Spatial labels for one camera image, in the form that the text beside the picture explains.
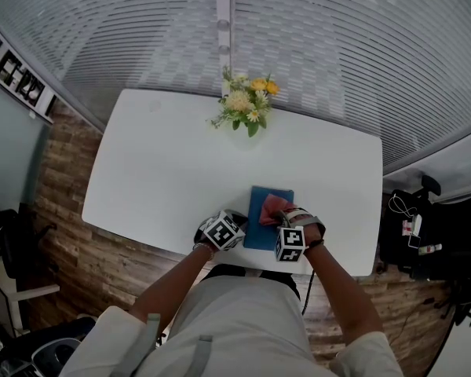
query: flower vase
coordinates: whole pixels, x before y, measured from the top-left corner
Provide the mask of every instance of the flower vase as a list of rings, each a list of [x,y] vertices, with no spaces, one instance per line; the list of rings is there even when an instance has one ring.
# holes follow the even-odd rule
[[[230,142],[240,151],[252,151],[255,149],[267,131],[259,127],[258,132],[253,137],[249,137],[248,129],[243,123],[239,125],[237,130],[234,130],[232,128],[232,122],[224,124],[223,129]]]

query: wooden floor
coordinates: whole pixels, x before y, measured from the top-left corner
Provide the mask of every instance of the wooden floor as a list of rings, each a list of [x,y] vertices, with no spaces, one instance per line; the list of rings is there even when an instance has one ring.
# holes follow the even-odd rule
[[[50,222],[57,224],[57,230],[50,231],[42,241],[41,249],[59,266],[51,277],[61,289],[55,295],[32,299],[27,304],[34,330],[73,320],[79,313],[98,316],[109,305],[128,309],[137,295],[183,257],[116,236],[81,219],[101,135],[59,102],[53,119],[32,209],[38,214],[38,227]],[[211,266],[203,270],[198,280]],[[303,299],[309,276],[294,278]],[[405,319],[414,310],[392,347],[407,377],[424,375],[451,318],[441,320],[443,310],[419,303],[427,298],[444,300],[448,290],[442,283],[411,281],[394,267],[380,276],[374,273],[358,281],[376,305],[389,341],[400,334]],[[317,278],[305,324],[318,363],[327,365],[344,344]]]

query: person's right arm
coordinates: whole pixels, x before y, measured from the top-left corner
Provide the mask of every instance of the person's right arm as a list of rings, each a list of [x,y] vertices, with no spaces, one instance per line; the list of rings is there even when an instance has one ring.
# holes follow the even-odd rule
[[[346,345],[368,332],[383,331],[380,317],[368,295],[324,245],[306,250],[305,257],[327,293]]]

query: blue folder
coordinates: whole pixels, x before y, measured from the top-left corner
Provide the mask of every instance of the blue folder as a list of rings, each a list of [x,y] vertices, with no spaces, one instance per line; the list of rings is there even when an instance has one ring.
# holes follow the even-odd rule
[[[277,241],[277,228],[275,225],[260,225],[261,206],[269,194],[282,197],[293,203],[293,190],[276,190],[253,186],[251,188],[250,210],[248,211],[248,227],[244,238],[244,247],[257,250],[274,250]]]

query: pink cloth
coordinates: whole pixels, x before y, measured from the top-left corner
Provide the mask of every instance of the pink cloth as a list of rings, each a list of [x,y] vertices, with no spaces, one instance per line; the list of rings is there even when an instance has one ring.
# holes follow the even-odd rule
[[[289,210],[297,206],[284,198],[269,194],[261,206],[260,225],[279,225],[281,221],[272,217],[278,210]]]

